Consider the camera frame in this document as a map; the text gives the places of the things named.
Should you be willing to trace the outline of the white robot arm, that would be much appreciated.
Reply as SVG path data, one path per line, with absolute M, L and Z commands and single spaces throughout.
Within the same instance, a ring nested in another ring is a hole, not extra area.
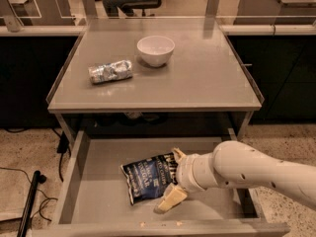
M 268 156 L 239 141 L 219 143 L 211 153 L 187 155 L 173 150 L 175 185 L 167 187 L 155 207 L 165 213 L 188 195 L 210 188 L 266 187 L 311 209 L 316 208 L 316 167 Z

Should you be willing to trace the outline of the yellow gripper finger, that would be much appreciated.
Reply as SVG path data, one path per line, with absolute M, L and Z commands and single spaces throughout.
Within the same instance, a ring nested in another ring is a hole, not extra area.
M 180 148 L 173 148 L 172 152 L 177 163 L 180 163 L 187 155 Z
M 187 196 L 188 194 L 179 185 L 170 184 L 156 204 L 154 211 L 158 214 L 166 213 L 185 200 Z

